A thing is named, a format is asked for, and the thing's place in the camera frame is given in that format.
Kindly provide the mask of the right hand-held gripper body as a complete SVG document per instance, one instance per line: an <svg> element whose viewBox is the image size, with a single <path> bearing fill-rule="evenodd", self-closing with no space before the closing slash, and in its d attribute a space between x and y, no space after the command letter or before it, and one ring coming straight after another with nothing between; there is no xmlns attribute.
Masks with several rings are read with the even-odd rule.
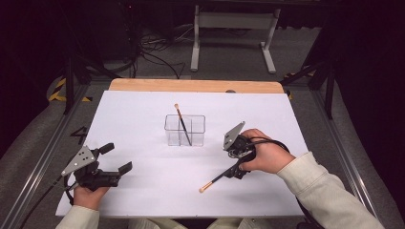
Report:
<svg viewBox="0 0 405 229"><path fill-rule="evenodd" d="M255 158L255 146L246 136L241 135L241 130L245 126L242 121L224 134L223 150L231 158L237 158L241 162L248 162Z"/></svg>

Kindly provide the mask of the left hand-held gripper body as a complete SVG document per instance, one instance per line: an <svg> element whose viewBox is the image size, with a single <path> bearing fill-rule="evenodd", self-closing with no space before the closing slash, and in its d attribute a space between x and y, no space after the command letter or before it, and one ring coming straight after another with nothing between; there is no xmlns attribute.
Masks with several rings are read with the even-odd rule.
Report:
<svg viewBox="0 0 405 229"><path fill-rule="evenodd" d="M79 186L92 191L99 187L117 187L121 175L119 172L104 172L98 168L98 149L91 150L88 146L82 146L62 170L61 175L74 175Z"/></svg>

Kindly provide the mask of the black makeup brush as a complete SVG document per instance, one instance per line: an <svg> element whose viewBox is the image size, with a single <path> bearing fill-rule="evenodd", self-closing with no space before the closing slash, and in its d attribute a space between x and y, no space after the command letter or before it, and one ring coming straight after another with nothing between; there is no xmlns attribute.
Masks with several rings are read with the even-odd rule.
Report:
<svg viewBox="0 0 405 229"><path fill-rule="evenodd" d="M208 183L206 183L202 188L199 189L200 193L203 193L206 189L208 189L211 185L213 185L215 182L217 182L218 180L220 180L223 176L223 173L219 174L218 176L216 176L215 178L213 178L211 181L209 181Z"/></svg>
<svg viewBox="0 0 405 229"><path fill-rule="evenodd" d="M177 114L178 114L178 117L179 117L179 121L180 121L180 123L181 123L181 126L182 126L182 129L183 129L183 131L184 131L184 134L185 134L185 137L186 137L186 139L187 139L187 142L188 142L189 146L192 146L191 139L190 139L189 134L188 134L188 132L187 132L187 130L186 130L186 126L185 126L185 123L184 123L183 118L182 118L182 115L181 115L180 106L179 106L178 103L175 103L175 104L174 104L174 107L175 107L175 109L176 109L176 111L177 111Z"/></svg>

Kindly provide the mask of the clear plastic organizer box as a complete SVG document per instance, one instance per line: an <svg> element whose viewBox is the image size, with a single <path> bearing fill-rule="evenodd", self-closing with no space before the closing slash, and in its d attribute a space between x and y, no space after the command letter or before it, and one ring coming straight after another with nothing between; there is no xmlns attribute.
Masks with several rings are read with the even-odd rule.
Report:
<svg viewBox="0 0 405 229"><path fill-rule="evenodd" d="M205 116L184 114L182 118L192 146L202 147L205 134ZM164 130L169 146L189 146L177 114L168 114L165 117Z"/></svg>

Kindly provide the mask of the person's left hand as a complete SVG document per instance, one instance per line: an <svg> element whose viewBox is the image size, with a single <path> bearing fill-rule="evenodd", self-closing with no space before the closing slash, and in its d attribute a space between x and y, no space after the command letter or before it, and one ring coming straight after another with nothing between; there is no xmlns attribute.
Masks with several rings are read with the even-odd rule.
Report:
<svg viewBox="0 0 405 229"><path fill-rule="evenodd" d="M74 189L74 205L97 211L102 198L109 191L109 187L100 187L95 191L77 186Z"/></svg>

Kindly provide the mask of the person's right hand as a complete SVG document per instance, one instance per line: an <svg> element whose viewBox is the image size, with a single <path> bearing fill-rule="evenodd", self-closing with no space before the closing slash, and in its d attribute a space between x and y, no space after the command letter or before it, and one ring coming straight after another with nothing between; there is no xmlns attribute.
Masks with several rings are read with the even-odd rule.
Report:
<svg viewBox="0 0 405 229"><path fill-rule="evenodd" d="M241 170L260 170L277 174L295 159L295 156L274 143L259 143L255 145L255 148L256 157L248 162L241 163L239 166Z"/></svg>

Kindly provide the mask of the person's right leg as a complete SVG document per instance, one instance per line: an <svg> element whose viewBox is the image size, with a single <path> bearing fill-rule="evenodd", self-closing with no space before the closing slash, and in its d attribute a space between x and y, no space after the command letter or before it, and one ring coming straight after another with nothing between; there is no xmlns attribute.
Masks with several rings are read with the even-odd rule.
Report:
<svg viewBox="0 0 405 229"><path fill-rule="evenodd" d="M266 219L216 219L206 229L275 229Z"/></svg>

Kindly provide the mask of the person's leg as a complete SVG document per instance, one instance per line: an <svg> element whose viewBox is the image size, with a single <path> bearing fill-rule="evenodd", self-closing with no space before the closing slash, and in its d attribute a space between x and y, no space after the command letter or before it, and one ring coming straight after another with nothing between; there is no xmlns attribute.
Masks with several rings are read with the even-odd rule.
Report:
<svg viewBox="0 0 405 229"><path fill-rule="evenodd" d="M130 219L128 229L187 229L172 219Z"/></svg>
<svg viewBox="0 0 405 229"><path fill-rule="evenodd" d="M216 219L206 229L275 229L266 219Z"/></svg>

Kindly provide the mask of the white table mat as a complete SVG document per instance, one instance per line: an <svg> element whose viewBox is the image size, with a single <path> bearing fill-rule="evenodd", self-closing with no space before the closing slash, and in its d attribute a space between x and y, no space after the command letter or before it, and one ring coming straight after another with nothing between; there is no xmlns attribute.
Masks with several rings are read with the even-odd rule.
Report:
<svg viewBox="0 0 405 229"><path fill-rule="evenodd" d="M204 115L202 147L169 146L165 117L176 112ZM133 169L111 188L100 213L112 218L286 217L302 211L277 176L251 172L242 179L222 177L234 164L223 150L224 134L244 121L287 145L294 156L307 144L285 94L153 93L107 91L101 97L86 146L113 142L99 159L104 171L131 161Z"/></svg>

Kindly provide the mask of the person's left leg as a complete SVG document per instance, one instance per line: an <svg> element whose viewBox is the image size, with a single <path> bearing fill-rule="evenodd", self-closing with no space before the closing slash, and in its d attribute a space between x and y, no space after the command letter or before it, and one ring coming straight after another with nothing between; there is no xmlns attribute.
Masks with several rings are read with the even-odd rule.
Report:
<svg viewBox="0 0 405 229"><path fill-rule="evenodd" d="M130 219L128 229L187 229L172 219Z"/></svg>

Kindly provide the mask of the black tripod stand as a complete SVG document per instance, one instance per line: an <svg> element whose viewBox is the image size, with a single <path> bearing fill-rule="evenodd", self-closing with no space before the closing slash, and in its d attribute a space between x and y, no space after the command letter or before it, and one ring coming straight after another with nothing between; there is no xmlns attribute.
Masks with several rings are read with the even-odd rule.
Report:
<svg viewBox="0 0 405 229"><path fill-rule="evenodd" d="M75 51L68 49L64 54L65 60L65 79L66 79L66 102L65 102L65 111L64 114L67 115L74 107L76 102L75 99L75 79L81 85L88 85L91 81L89 70L87 66L92 67L103 75L108 76L109 78L116 79L118 75L105 69L101 65L98 65L96 62L85 58L84 56L77 54Z"/></svg>
<svg viewBox="0 0 405 229"><path fill-rule="evenodd" d="M334 52L309 51L301 70L297 73L288 73L281 81L282 86L286 86L304 76L313 73L308 87L312 91L319 91L323 84L326 84L324 109L329 119L332 119L331 107L335 81L335 64L338 55Z"/></svg>

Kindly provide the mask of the yellow black hazard tape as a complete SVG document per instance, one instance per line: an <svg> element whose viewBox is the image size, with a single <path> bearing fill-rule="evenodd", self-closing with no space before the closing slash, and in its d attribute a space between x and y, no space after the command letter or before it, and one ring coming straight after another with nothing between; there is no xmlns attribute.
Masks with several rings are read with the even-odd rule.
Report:
<svg viewBox="0 0 405 229"><path fill-rule="evenodd" d="M53 92L49 96L48 100L49 101L67 101L67 97L65 95L61 95L60 92L63 88L63 86L66 84L66 78L61 77L59 81L57 82L56 86L53 89Z"/></svg>

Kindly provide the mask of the white metal stand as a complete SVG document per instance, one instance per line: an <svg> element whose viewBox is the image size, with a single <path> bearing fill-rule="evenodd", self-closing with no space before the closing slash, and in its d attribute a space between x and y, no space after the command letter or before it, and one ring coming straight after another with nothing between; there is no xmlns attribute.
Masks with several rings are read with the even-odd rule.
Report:
<svg viewBox="0 0 405 229"><path fill-rule="evenodd" d="M245 29L267 30L266 41L260 43L260 48L269 73L275 74L275 65L269 50L276 26L280 17L280 9L272 13L241 13L201 11L195 7L194 13L194 42L191 55L190 71L199 69L200 58L200 29Z"/></svg>

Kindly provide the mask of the aluminium floor rail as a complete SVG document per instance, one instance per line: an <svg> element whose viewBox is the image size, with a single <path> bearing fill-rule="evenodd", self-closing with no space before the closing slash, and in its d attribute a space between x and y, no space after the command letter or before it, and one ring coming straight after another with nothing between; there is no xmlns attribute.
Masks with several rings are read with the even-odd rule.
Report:
<svg viewBox="0 0 405 229"><path fill-rule="evenodd" d="M329 118L325 110L326 102L323 100L321 93L318 91L311 91L311 95L337 149L337 157L351 186L352 193L376 219L379 219L365 183L355 167L351 156L346 151L346 147L343 144L343 140L338 132L337 126L334 120Z"/></svg>
<svg viewBox="0 0 405 229"><path fill-rule="evenodd" d="M7 217L0 225L0 229L16 229L20 219L23 217L23 214L31 201L42 177L44 176L53 155L56 152L56 148L60 142L60 139L69 125L72 116L75 113L75 110L78 107L79 102L81 101L82 97L87 92L89 86L88 85L79 85L74 92L74 97L72 99L73 104L67 113L61 116L55 130L53 131L52 137L50 138L49 142L47 143L43 153L41 154L40 158L37 160L35 166L29 173L28 179L25 182L22 190L19 193L18 198L14 202L11 210L7 214Z"/></svg>

